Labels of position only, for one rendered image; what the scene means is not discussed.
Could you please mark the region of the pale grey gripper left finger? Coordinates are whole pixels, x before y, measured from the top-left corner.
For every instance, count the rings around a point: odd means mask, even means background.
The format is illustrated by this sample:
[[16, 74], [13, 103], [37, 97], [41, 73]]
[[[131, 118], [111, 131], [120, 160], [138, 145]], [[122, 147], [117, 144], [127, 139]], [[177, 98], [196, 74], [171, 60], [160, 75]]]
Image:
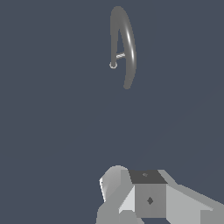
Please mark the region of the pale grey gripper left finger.
[[131, 210], [119, 212], [133, 185], [127, 168], [110, 167], [100, 179], [104, 203], [99, 207], [95, 224], [137, 224], [137, 217]]

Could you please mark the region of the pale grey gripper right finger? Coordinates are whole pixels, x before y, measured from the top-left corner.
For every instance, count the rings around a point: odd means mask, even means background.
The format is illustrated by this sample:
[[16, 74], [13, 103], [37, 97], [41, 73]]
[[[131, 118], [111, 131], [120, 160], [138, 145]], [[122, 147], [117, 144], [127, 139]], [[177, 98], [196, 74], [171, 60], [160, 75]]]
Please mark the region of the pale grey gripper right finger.
[[170, 224], [224, 224], [224, 205], [179, 185], [165, 170], [129, 170], [132, 189], [119, 208]]

